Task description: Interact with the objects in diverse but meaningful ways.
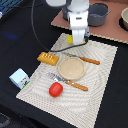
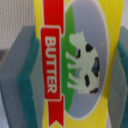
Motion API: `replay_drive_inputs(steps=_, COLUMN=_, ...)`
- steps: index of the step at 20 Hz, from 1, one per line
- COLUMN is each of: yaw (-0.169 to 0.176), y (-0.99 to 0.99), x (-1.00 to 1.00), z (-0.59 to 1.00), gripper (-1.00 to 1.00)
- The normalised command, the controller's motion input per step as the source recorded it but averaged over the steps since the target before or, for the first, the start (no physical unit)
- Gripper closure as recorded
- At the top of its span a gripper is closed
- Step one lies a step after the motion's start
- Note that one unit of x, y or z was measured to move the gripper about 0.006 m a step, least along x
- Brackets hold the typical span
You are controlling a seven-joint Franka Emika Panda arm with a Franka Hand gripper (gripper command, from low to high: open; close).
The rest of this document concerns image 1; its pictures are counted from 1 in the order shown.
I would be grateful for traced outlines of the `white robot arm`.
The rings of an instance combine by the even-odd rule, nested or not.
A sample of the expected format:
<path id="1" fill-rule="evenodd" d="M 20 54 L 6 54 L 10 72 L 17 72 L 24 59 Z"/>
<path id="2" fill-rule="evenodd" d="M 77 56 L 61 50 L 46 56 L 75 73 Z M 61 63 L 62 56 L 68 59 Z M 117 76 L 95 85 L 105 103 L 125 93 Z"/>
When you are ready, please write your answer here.
<path id="1" fill-rule="evenodd" d="M 89 0 L 46 0 L 51 7 L 66 7 L 70 28 L 72 30 L 73 44 L 83 43 L 88 27 Z"/>

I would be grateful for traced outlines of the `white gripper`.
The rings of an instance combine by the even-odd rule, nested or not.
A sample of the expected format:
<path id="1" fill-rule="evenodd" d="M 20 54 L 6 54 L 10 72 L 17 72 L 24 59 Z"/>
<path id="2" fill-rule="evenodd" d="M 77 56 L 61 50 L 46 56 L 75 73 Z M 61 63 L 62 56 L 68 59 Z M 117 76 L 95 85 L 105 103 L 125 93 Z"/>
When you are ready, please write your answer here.
<path id="1" fill-rule="evenodd" d="M 69 12 L 70 28 L 72 30 L 72 38 L 74 45 L 80 45 L 86 40 L 90 33 L 88 27 L 88 12 L 73 13 Z"/>

